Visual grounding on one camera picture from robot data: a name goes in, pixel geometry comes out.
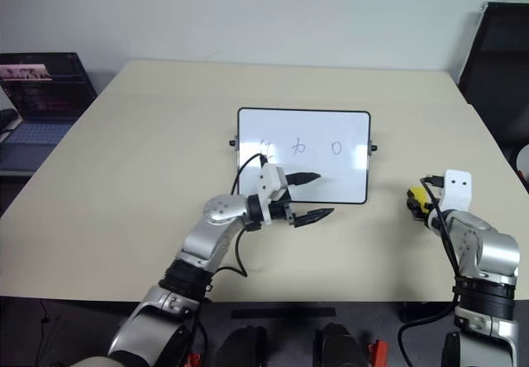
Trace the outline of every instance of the beige table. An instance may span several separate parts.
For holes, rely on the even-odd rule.
[[[303,228],[275,223],[245,234],[250,277],[219,274],[214,300],[448,300],[441,242],[405,203],[419,177],[448,168],[474,175],[472,211],[529,255],[529,196],[447,74],[138,60],[2,217],[1,293],[139,300],[203,204],[229,191],[236,159],[228,140],[241,106],[364,109],[379,151],[365,205],[336,206]],[[525,266],[517,298],[529,298]]]

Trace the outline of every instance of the black cable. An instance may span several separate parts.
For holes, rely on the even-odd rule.
[[[428,186],[426,179],[420,179],[420,181],[424,189],[427,191],[428,196],[431,199],[431,203],[433,204],[433,207],[436,209],[437,216],[439,217],[439,222],[441,223],[441,228],[440,228],[441,241],[445,248],[446,256],[448,257],[448,260],[450,261],[450,265],[452,265],[452,269],[454,270],[454,275],[455,277],[457,277],[459,276],[459,273],[460,273],[459,264],[457,263],[457,257],[455,255],[454,245],[452,244],[452,240],[450,238],[450,235],[448,234],[448,227],[446,226],[445,219],[442,216],[441,208],[439,207],[439,203],[437,202],[436,197],[434,196],[433,192]],[[409,357],[407,356],[406,350],[404,349],[403,333],[408,328],[416,327],[416,326],[423,326],[425,324],[430,324],[433,322],[437,322],[438,320],[441,320],[443,317],[445,317],[446,315],[448,315],[450,312],[454,310],[455,306],[457,305],[457,300],[458,300],[458,295],[454,294],[452,301],[441,312],[437,313],[436,315],[430,316],[430,317],[424,317],[423,319],[417,319],[412,322],[408,322],[404,324],[402,327],[400,327],[400,330],[398,330],[398,334],[397,334],[398,347],[400,348],[400,351],[403,354],[403,358],[406,360],[406,363],[409,367],[413,367],[413,364],[410,361]]]
[[[44,343],[44,338],[45,338],[44,325],[50,321],[50,318],[48,317],[48,310],[46,309],[46,306],[41,299],[39,299],[39,304],[41,305],[42,312],[44,313],[44,315],[41,318],[41,340],[39,341],[39,347],[36,350],[35,367],[38,367],[39,365],[39,358],[41,356],[42,344]]]
[[[197,311],[195,312],[194,319],[193,319],[193,325],[191,326],[191,333],[189,335],[189,340],[187,344],[186,351],[182,354],[183,359],[179,360],[179,362],[176,364],[178,367],[184,367],[185,364],[188,362],[188,358],[191,355],[193,351],[193,343],[195,342],[195,336],[197,335],[197,329],[200,325],[200,321],[198,320],[200,318],[200,312],[202,311],[202,305],[203,303],[200,302],[198,304]]]
[[[433,192],[431,191],[430,187],[428,187],[426,180],[420,179],[420,181],[424,189],[427,191],[428,196],[431,199],[431,203],[436,209],[437,216],[439,217],[439,222],[441,223],[441,230],[440,230],[441,240],[443,242],[443,246],[445,247],[445,252],[446,252],[446,255],[448,256],[448,260],[450,261],[450,264],[452,265],[452,269],[454,270],[454,275],[459,276],[460,268],[459,268],[459,264],[457,263],[457,258],[455,256],[454,245],[452,244],[452,240],[450,236],[448,235],[448,228],[446,227],[446,222],[443,219],[442,211],[439,208],[439,203],[437,202],[437,199],[434,196]]]
[[[202,322],[198,320],[198,330],[200,330],[200,333],[202,334],[202,339],[204,343],[203,352],[202,352],[202,360],[200,365],[206,365],[206,357],[207,357],[207,347],[208,347],[208,338],[207,338],[207,332],[204,326],[202,325]]]
[[[413,364],[410,361],[409,357],[407,356],[406,350],[404,349],[403,333],[408,328],[416,327],[416,326],[423,326],[425,324],[430,324],[430,323],[441,320],[443,317],[447,316],[454,310],[455,306],[457,305],[457,298],[458,298],[458,295],[455,294],[454,297],[452,298],[452,301],[450,301],[450,303],[448,304],[448,306],[445,309],[443,309],[441,312],[437,313],[436,315],[430,316],[430,317],[424,317],[423,319],[417,319],[417,320],[414,320],[413,322],[408,322],[404,324],[402,327],[400,327],[400,330],[398,330],[398,334],[397,334],[398,347],[400,348],[400,352],[403,354],[403,358],[406,360],[406,363],[409,367],[413,367]]]
[[[261,159],[265,159],[266,160],[266,156],[264,156],[263,154],[261,153],[258,153],[258,154],[255,154],[255,155],[252,155],[240,168],[239,170],[237,170],[237,175],[235,176],[235,179],[233,180],[233,185],[231,186],[231,192],[230,192],[230,195],[232,195],[233,193],[235,193],[235,188],[237,187],[237,184],[239,183],[239,177],[241,176],[241,173],[242,173],[242,170],[245,169],[245,167],[253,160],[255,159],[257,156],[259,156]]]
[[[231,272],[235,272],[244,278],[248,277],[248,272],[246,272],[245,266],[242,264],[241,255],[239,253],[239,243],[241,242],[242,235],[245,233],[245,231],[246,229],[241,229],[235,240],[235,259],[239,265],[239,269],[233,268],[232,266],[221,266],[215,271],[215,274],[222,272],[223,270],[230,270]]]

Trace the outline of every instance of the yellow object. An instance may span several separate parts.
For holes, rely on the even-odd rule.
[[[413,196],[421,205],[422,212],[428,214],[430,210],[425,207],[425,204],[428,203],[427,191],[423,187],[411,187],[410,191],[412,191]]]

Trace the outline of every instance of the wall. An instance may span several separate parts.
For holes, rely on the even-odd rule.
[[[0,0],[0,49],[77,51],[99,89],[132,57],[456,74],[485,1]]]

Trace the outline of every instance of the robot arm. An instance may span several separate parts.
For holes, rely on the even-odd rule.
[[[469,173],[447,170],[429,177],[441,189],[438,202],[448,236],[459,260],[453,291],[459,296],[455,324],[461,332],[447,336],[443,367],[517,367],[517,322],[513,320],[520,250],[510,235],[502,234],[468,212],[472,198]],[[441,220],[420,192],[408,194],[408,207],[427,227],[441,234]]]
[[[186,237],[182,249],[114,337],[109,356],[125,365],[181,365],[193,340],[186,323],[196,319],[212,276],[228,251],[233,236],[255,231],[274,219],[302,226],[332,212],[325,208],[297,217],[290,209],[288,184],[305,184],[318,174],[291,174],[264,163],[258,193],[220,195],[203,209],[203,217]]]

